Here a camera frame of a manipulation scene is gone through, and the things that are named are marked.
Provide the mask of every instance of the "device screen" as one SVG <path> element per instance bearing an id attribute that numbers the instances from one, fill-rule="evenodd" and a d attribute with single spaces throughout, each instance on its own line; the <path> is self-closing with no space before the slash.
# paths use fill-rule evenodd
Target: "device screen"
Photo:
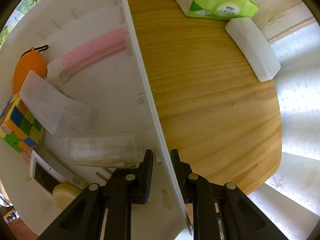
<path id="1" fill-rule="evenodd" d="M 50 173 L 48 173 L 38 162 L 36 162 L 35 179 L 50 193 L 55 186 L 61 184 Z"/>

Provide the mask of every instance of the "blue square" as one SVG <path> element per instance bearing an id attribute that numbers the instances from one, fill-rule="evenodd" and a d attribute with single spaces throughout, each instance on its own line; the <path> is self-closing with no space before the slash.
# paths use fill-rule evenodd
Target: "blue square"
<path id="1" fill-rule="evenodd" d="M 27 139 L 23 140 L 23 142 L 26 145 L 29 145 L 30 147 L 34 147 L 37 145 L 37 143 L 34 140 L 32 140 L 31 138 L 27 138 Z"/>
<path id="2" fill-rule="evenodd" d="M 10 119 L 12 120 L 12 122 L 15 123 L 16 126 L 20 127 L 20 124 L 23 119 L 23 115 L 16 106 L 12 110 L 12 113 L 10 115 Z"/>
<path id="3" fill-rule="evenodd" d="M 8 105 L 10 104 L 10 101 L 11 101 L 11 98 L 9 99 L 9 101 L 8 101 L 7 104 L 5 105 L 4 109 L 2 110 L 2 113 L 0 114 L 0 118 L 1 118 L 2 116 L 4 116 L 5 110 L 7 109 Z"/>

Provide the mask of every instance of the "screw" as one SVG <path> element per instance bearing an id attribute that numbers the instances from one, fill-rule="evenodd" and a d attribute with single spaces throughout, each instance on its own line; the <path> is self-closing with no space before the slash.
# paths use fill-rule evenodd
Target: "screw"
<path id="1" fill-rule="evenodd" d="M 134 174 L 128 174 L 127 176 L 125 176 L 126 180 L 134 180 L 136 178 L 136 176 Z"/>
<path id="2" fill-rule="evenodd" d="M 188 177 L 189 179 L 192 179 L 192 180 L 198 179 L 198 175 L 195 173 L 190 173 Z"/>
<path id="3" fill-rule="evenodd" d="M 89 190 L 91 190 L 91 191 L 95 191 L 95 190 L 97 190 L 98 189 L 98 184 L 91 184 L 90 186 L 89 186 Z"/>
<path id="4" fill-rule="evenodd" d="M 226 185 L 226 187 L 227 187 L 228 189 L 235 189 L 235 188 L 236 188 L 236 184 L 234 184 L 234 183 L 232 183 L 232 182 L 228 182 L 227 185 Z"/>

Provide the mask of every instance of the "wooden table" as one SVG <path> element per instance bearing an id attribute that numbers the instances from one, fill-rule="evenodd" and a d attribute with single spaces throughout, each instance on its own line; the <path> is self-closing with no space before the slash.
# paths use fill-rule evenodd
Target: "wooden table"
<path id="1" fill-rule="evenodd" d="M 128 1 L 168 148 L 249 194 L 280 164 L 274 81 L 257 80 L 225 21 L 188 18 L 175 0 Z"/>

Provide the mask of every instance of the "colorful puzzle cube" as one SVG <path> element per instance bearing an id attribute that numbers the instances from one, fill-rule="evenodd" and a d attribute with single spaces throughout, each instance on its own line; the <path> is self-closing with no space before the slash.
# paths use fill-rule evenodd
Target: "colorful puzzle cube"
<path id="1" fill-rule="evenodd" d="M 15 94 L 0 115 L 0 137 L 20 153 L 38 145 L 42 134 L 42 125 Z"/>

